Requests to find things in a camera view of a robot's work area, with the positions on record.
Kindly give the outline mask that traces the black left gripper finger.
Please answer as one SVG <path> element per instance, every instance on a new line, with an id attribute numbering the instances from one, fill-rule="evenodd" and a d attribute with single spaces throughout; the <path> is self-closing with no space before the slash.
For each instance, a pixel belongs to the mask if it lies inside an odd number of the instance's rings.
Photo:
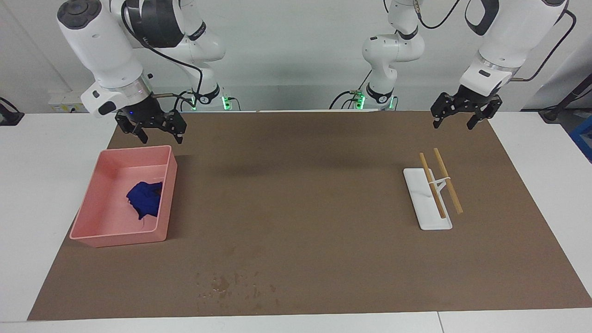
<path id="1" fill-rule="evenodd" d="M 468 130 L 472 130 L 482 120 L 491 119 L 502 104 L 499 96 L 494 96 L 488 103 L 469 103 L 468 110 L 473 113 L 467 121 Z"/>
<path id="2" fill-rule="evenodd" d="M 453 97 L 442 92 L 431 106 L 431 114 L 434 118 L 433 127 L 438 129 L 444 118 L 457 114 Z"/>

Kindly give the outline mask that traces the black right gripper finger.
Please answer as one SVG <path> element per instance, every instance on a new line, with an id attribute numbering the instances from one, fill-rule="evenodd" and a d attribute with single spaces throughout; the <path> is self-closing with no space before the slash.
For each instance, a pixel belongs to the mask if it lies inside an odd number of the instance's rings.
<path id="1" fill-rule="evenodd" d="M 187 124 L 177 110 L 162 112 L 157 116 L 157 128 L 173 136 L 177 144 L 183 142 L 183 136 L 186 133 Z"/>
<path id="2" fill-rule="evenodd" d="M 133 124 L 126 116 L 115 116 L 115 119 L 123 133 L 136 136 L 143 144 L 148 142 L 148 135 L 142 128 L 142 124 Z"/>

